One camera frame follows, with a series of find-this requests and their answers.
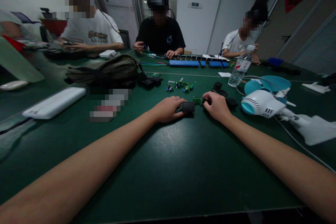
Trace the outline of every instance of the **black t-shirt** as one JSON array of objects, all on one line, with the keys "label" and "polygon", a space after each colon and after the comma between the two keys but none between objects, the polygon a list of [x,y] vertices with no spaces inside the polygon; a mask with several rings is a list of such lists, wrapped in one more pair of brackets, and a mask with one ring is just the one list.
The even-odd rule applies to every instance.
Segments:
[{"label": "black t-shirt", "polygon": [[154,19],[146,18],[140,25],[136,41],[143,41],[150,51],[164,53],[186,46],[179,24],[170,17],[162,27],[155,25]]}]

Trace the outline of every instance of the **olive green bag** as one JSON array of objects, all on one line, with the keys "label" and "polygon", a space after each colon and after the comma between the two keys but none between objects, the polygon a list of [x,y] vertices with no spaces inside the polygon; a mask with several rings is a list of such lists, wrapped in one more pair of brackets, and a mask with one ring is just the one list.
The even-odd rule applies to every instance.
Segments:
[{"label": "olive green bag", "polygon": [[140,60],[124,54],[86,67],[69,67],[65,75],[74,83],[90,85],[106,81],[119,82],[127,79],[135,79],[138,75],[138,68],[143,72]]}]

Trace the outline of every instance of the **hand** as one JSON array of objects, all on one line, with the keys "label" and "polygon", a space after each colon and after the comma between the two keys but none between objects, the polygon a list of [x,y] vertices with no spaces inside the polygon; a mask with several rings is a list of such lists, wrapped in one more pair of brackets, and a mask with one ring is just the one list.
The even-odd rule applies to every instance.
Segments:
[{"label": "hand", "polygon": [[202,97],[206,99],[203,104],[205,109],[214,119],[220,123],[223,124],[225,121],[229,121],[230,118],[233,117],[228,106],[226,105],[224,96],[214,92],[207,92]]},{"label": "hand", "polygon": [[87,52],[92,52],[95,51],[94,50],[94,46],[93,45],[87,45],[84,43],[73,43],[74,45],[64,45],[64,48],[68,48],[71,50],[82,50],[82,51],[87,51]]},{"label": "hand", "polygon": [[253,53],[259,50],[259,44],[253,44],[255,46],[255,49],[253,50]]},{"label": "hand", "polygon": [[133,47],[136,51],[138,51],[139,53],[143,52],[145,47],[143,46],[144,42],[142,41],[137,41],[134,43]]},{"label": "hand", "polygon": [[252,60],[253,64],[257,64],[260,65],[260,59],[259,56],[257,54],[253,54],[253,60]]},{"label": "hand", "polygon": [[167,123],[185,115],[182,111],[175,113],[182,102],[186,100],[180,99],[179,96],[171,96],[159,102],[149,113],[155,118],[155,122]]},{"label": "hand", "polygon": [[173,58],[174,56],[177,55],[177,52],[176,52],[176,51],[169,50],[165,55],[166,55],[166,57],[167,57],[168,59],[171,59],[171,58]]}]

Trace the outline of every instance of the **person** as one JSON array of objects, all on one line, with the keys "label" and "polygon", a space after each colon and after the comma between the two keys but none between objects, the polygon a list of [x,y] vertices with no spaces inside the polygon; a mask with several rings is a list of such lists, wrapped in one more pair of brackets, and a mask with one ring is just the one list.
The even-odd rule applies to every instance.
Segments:
[{"label": "person", "polygon": [[[225,98],[205,93],[204,108],[253,152],[303,203],[336,223],[336,174],[242,122]],[[184,116],[186,100],[169,97],[138,118],[91,143],[28,185],[0,206],[0,223],[68,223],[118,167],[127,153],[156,124]]]},{"label": "person", "polygon": [[69,0],[74,12],[83,15],[79,18],[70,18],[64,32],[59,37],[62,46],[73,50],[100,52],[106,50],[124,49],[123,40],[113,18],[96,9],[91,0]]},{"label": "person", "polygon": [[[223,43],[223,57],[239,57],[247,48],[248,45],[255,45],[254,52],[258,50],[259,44],[255,44],[256,38],[252,35],[252,31],[256,30],[259,25],[265,22],[268,18],[268,10],[266,4],[254,5],[250,11],[246,13],[243,20],[243,27],[230,32]],[[253,54],[253,61],[260,65],[260,59],[257,54]]]},{"label": "person", "polygon": [[151,51],[166,53],[169,59],[183,54],[186,45],[179,24],[167,17],[169,0],[147,0],[147,4],[153,16],[141,23],[133,48],[143,52],[146,46]]}]

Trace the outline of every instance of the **table surface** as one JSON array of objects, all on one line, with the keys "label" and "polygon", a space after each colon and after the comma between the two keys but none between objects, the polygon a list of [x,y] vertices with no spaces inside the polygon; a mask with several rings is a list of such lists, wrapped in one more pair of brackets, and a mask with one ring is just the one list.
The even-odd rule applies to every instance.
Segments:
[{"label": "table surface", "polygon": [[[129,52],[142,62],[165,62]],[[40,83],[30,84],[14,92],[1,92],[1,104],[7,120],[0,130],[22,120],[20,111],[56,91],[65,88],[64,73],[69,65],[83,66],[101,59],[50,61],[41,53],[30,60],[46,76]],[[126,124],[151,109],[168,96],[188,101],[210,91],[214,83],[223,83],[230,97],[240,101],[242,95],[226,85],[228,78],[218,72],[232,68],[179,68],[144,66],[151,75],[162,73],[160,87],[146,90],[136,86],[130,100],[108,123],[88,122],[89,111],[100,105],[104,95],[87,95],[51,120],[32,120],[0,136],[0,204],[33,182],[52,167],[88,144]],[[252,65],[249,75],[277,75],[292,82],[288,100],[294,113],[319,115],[335,121],[335,94],[332,90],[319,94],[303,87],[304,81],[318,81],[319,76],[302,70],[299,76],[275,73],[268,67]],[[181,78],[194,84],[194,90],[166,92],[166,83]],[[238,107],[232,112],[249,125],[305,153],[274,118],[247,115]],[[302,136],[289,123],[286,128],[300,142]],[[336,168],[336,142],[330,140],[305,147]],[[174,123],[154,126],[110,176],[97,194],[84,207],[74,223],[106,223],[207,216],[233,212],[293,208],[304,204],[273,175],[230,131],[212,119],[197,105],[193,117]]]}]

